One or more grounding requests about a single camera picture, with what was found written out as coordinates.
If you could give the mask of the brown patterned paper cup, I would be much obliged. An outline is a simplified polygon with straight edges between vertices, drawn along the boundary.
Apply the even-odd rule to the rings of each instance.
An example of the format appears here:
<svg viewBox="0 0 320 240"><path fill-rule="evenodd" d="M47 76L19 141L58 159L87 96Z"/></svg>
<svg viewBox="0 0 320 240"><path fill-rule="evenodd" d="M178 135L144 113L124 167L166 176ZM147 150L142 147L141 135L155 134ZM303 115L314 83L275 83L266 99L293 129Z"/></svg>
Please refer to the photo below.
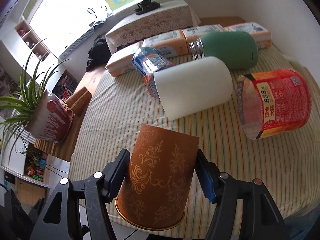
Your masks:
<svg viewBox="0 0 320 240"><path fill-rule="evenodd" d="M116 198L119 215L145 230L180 224L198 145L198 137L143 124Z"/></svg>

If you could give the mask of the white plastic cup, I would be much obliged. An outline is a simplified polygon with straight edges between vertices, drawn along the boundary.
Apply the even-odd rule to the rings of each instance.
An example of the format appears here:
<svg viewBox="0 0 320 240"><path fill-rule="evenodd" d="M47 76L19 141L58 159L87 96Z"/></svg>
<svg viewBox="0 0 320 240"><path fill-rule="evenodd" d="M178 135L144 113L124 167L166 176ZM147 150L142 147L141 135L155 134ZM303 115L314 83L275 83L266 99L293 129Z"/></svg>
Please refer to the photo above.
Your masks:
<svg viewBox="0 0 320 240"><path fill-rule="evenodd" d="M160 70L153 78L170 121L221 105L233 92L230 71L213 56Z"/></svg>

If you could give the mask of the striped yellow tablecloth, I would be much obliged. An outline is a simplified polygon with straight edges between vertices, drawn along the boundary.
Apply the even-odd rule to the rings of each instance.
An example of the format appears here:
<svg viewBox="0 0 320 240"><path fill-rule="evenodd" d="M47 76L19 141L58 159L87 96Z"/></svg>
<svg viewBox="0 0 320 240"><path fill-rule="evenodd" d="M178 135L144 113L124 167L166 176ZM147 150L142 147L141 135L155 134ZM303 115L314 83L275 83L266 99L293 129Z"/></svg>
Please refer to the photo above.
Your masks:
<svg viewBox="0 0 320 240"><path fill-rule="evenodd" d="M225 104L174 121L149 95L140 75L104 72L86 111L71 158L69 178L82 180L133 150L143 124L199 137L209 161L236 179L260 178L283 217L303 216L319 204L319 86L307 68L276 47L262 49L252 72L292 68L307 80L312 96L308 122L300 129L250 140L240 125L236 96Z"/></svg>

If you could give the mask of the red white flower pot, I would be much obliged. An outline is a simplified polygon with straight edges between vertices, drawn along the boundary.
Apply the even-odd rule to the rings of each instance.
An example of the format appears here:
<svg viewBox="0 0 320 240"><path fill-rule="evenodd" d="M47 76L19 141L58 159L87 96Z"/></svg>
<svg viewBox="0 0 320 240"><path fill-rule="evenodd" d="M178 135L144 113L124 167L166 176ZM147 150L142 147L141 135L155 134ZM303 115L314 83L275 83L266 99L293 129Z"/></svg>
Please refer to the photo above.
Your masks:
<svg viewBox="0 0 320 240"><path fill-rule="evenodd" d="M68 134L74 114L55 94L44 91L26 130L35 138L61 142Z"/></svg>

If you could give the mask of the red instant noodle bowl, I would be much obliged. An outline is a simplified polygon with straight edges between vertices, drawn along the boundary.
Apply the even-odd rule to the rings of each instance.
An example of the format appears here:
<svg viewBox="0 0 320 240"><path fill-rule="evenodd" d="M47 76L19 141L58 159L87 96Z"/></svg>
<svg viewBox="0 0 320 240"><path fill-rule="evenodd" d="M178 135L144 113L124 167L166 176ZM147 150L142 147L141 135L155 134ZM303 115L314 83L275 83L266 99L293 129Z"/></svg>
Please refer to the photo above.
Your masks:
<svg viewBox="0 0 320 240"><path fill-rule="evenodd" d="M311 114L307 81L291 68L240 75L236 98L242 129L251 140L301 128Z"/></svg>

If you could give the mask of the orange tissue pack left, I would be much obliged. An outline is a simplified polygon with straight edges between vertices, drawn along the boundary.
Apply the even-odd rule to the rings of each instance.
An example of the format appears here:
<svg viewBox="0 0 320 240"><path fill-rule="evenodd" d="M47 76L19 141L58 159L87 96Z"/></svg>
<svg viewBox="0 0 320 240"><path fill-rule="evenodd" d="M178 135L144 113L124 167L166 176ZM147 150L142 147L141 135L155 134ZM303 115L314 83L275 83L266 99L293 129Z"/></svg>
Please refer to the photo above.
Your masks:
<svg viewBox="0 0 320 240"><path fill-rule="evenodd" d="M105 67L106 70L111 74L112 77L117 77L134 70L135 67L132 64L132 58L138 49L139 46L128 46L114 53L110 57Z"/></svg>

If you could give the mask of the orange tissue pack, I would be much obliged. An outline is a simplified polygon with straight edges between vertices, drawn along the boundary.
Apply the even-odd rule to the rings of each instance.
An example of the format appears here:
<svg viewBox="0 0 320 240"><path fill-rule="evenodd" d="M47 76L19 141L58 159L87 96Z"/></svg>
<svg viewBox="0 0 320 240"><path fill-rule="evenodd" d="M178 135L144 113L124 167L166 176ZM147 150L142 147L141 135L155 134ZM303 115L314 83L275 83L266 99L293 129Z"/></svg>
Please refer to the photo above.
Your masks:
<svg viewBox="0 0 320 240"><path fill-rule="evenodd" d="M196 41L205 34L222 31L243 31L249 33L255 40L259 49L272 46L272 33L255 22L240 23L227 27L223 27L220 24L211 24L182 30L187 44Z"/></svg>
<svg viewBox="0 0 320 240"><path fill-rule="evenodd" d="M187 55L187 42L182 30L159 34L143 41L142 47L155 48L166 58Z"/></svg>
<svg viewBox="0 0 320 240"><path fill-rule="evenodd" d="M117 77L134 70L135 67L132 64L132 58L138 49L139 46L128 46L114 53L110 57L105 67L106 70L111 74L112 77Z"/></svg>

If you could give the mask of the blue orange snack pack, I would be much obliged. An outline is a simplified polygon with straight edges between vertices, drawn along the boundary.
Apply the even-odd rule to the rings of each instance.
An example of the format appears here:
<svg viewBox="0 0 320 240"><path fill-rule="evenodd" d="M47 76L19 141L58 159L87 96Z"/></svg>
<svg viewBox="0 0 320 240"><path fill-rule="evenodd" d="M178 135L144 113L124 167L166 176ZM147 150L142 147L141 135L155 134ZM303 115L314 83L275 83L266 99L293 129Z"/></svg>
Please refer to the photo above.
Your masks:
<svg viewBox="0 0 320 240"><path fill-rule="evenodd" d="M159 50L151 47L138 48L132 57L132 64L143 78L149 94L154 98L159 98L153 75L157 71L173 67L174 64Z"/></svg>

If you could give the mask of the green spider plant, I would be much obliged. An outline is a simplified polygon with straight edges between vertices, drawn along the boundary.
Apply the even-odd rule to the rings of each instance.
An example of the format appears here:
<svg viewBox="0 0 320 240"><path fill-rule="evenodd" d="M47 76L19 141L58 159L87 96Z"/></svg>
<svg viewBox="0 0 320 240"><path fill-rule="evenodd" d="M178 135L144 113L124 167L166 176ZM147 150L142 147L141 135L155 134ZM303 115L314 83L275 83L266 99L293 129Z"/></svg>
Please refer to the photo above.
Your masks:
<svg viewBox="0 0 320 240"><path fill-rule="evenodd" d="M20 90L6 96L1 96L1 109L12 109L11 117L1 122L1 127L3 128L3 150L7 148L12 138L14 138L12 146L15 146L17 140L23 138L23 133L28 132L26 130L27 124L44 91L47 89L47 83L54 74L59 72L59 67L63 63L61 61L56 65L51 65L46 72L40 73L37 72L38 67L36 67L29 81L27 81L28 65L25 64L20 74Z"/></svg>

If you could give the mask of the black bag on floor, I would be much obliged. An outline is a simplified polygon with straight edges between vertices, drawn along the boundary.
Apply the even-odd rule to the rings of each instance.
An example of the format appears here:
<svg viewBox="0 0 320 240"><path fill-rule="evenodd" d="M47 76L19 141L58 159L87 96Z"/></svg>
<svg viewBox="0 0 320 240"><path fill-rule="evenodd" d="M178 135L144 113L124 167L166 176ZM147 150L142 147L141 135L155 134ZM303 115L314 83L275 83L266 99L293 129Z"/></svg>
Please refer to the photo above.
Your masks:
<svg viewBox="0 0 320 240"><path fill-rule="evenodd" d="M98 37L88 52L86 72L91 72L100 65L106 65L111 57L105 36Z"/></svg>

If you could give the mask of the green insulated bottle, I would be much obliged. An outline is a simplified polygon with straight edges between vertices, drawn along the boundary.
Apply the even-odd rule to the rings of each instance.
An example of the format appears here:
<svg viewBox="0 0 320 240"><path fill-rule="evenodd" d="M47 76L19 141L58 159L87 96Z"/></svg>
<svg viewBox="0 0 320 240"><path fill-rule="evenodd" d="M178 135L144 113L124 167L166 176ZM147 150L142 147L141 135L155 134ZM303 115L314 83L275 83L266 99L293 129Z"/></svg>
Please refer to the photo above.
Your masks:
<svg viewBox="0 0 320 240"><path fill-rule="evenodd" d="M190 42L189 48L193 59L217 57L230 70L249 70L259 58L255 40L242 31L208 33Z"/></svg>

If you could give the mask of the orange tissue pack middle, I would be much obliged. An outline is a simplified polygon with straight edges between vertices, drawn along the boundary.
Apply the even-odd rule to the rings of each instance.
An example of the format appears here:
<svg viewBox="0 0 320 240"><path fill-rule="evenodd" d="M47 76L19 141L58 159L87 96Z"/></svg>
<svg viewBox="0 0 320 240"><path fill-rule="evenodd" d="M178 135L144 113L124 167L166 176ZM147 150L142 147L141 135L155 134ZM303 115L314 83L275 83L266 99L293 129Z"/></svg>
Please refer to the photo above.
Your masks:
<svg viewBox="0 0 320 240"><path fill-rule="evenodd" d="M142 47L155 48L166 58L187 55L187 42L182 30L159 34L143 41Z"/></svg>

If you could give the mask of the orange tissue pack right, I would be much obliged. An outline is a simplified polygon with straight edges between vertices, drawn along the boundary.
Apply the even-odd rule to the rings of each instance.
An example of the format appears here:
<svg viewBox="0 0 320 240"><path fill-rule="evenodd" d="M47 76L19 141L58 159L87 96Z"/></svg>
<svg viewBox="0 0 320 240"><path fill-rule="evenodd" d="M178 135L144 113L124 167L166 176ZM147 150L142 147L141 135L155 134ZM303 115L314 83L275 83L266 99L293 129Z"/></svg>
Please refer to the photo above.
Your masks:
<svg viewBox="0 0 320 240"><path fill-rule="evenodd" d="M205 34L222 31L243 31L249 33L255 40L259 49L272 46L272 33L255 22L240 23L227 27L223 27L220 24L211 24L182 30L187 44L196 41Z"/></svg>

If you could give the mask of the lace covered side table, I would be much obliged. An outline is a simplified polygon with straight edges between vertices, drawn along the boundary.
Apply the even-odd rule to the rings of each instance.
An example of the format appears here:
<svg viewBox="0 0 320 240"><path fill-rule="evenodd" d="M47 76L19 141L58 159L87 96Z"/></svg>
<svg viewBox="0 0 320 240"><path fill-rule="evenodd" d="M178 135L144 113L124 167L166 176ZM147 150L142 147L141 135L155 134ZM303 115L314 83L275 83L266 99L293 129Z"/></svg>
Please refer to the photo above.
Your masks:
<svg viewBox="0 0 320 240"><path fill-rule="evenodd" d="M118 22L105 34L106 43L113 54L145 38L177 29L196 27L200 19L184 0L165 2L146 14L131 14Z"/></svg>

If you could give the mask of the white pink wall shelf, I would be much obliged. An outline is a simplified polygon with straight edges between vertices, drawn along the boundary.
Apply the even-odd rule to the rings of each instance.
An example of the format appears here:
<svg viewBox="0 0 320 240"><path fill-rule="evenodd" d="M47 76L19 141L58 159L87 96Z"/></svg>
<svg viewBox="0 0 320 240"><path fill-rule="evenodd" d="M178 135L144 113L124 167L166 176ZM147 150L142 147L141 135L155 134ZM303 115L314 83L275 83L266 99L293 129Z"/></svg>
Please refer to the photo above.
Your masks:
<svg viewBox="0 0 320 240"><path fill-rule="evenodd" d="M5 29L1 38L1 64L9 75L18 78L25 64L30 76L36 67L38 73L48 70L50 51L40 40L25 20Z"/></svg>

